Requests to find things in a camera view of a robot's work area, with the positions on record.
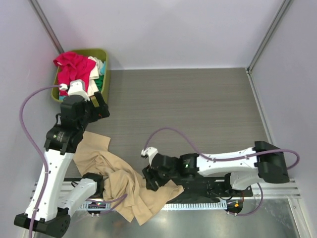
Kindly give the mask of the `beige t shirt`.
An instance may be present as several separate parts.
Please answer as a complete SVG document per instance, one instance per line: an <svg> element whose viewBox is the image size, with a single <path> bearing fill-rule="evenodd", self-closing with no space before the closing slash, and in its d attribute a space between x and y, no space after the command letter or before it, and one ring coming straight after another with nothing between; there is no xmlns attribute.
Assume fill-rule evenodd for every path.
<svg viewBox="0 0 317 238"><path fill-rule="evenodd" d="M86 131L73 160L82 176L95 173L106 177L105 201L126 195L122 203L111 207L127 221L135 219L140 226L143 225L184 191L183 186L172 180L156 191L146 189L145 179L126 161L109 152L109 143L109 137Z"/></svg>

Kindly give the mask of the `olive green plastic bin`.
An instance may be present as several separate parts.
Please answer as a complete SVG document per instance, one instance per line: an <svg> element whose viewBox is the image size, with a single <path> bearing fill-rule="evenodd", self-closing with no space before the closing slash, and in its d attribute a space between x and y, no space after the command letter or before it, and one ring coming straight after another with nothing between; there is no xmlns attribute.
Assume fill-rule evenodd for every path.
<svg viewBox="0 0 317 238"><path fill-rule="evenodd" d="M110 84L110 70L108 70L108 55L107 52L103 49L99 49L99 48L91 48L91 49L75 49L72 50L72 52L78 53L80 55L84 55L86 57L88 56L92 56L92 57L97 57L98 59L100 59L101 61L105 62L106 61L106 71L105 71L105 75L104 75L104 84L103 84L103 88L101 91L101 94L104 98L104 101L106 103L108 103L108 94L109 94L109 84ZM58 85L58 78L57 78L57 74L60 72L60 68L57 67L57 72L56 72L56 76L54 79L54 85ZM52 92L51 92L51 96L53 98L53 100L55 100L58 103L61 103L62 101L59 99L59 90L57 88L53 88Z"/></svg>

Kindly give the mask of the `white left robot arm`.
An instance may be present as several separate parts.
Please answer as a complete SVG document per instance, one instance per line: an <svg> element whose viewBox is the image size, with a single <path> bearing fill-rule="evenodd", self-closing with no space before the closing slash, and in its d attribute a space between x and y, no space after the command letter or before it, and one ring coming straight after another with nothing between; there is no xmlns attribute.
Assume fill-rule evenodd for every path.
<svg viewBox="0 0 317 238"><path fill-rule="evenodd" d="M33 198L25 212L15 216L14 225L54 238L66 233L71 217L88 198L104 195L103 176L86 173L65 197L60 191L70 162L82 141L87 125L109 117L108 105L100 92L94 93L97 105L81 95L66 97L56 115L56 123L47 132L41 153L44 163Z"/></svg>

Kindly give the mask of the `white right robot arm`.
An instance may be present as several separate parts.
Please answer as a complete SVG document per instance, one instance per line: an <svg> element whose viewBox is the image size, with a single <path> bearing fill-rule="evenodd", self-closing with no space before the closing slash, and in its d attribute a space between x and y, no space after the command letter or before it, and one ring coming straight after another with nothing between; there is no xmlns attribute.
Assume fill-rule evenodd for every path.
<svg viewBox="0 0 317 238"><path fill-rule="evenodd" d="M231 197L256 183L290 181L284 153L265 141L236 152L179 157L162 155L157 148L148 147L141 156L149 160L142 170L146 188L154 191L172 181L183 186L187 194Z"/></svg>

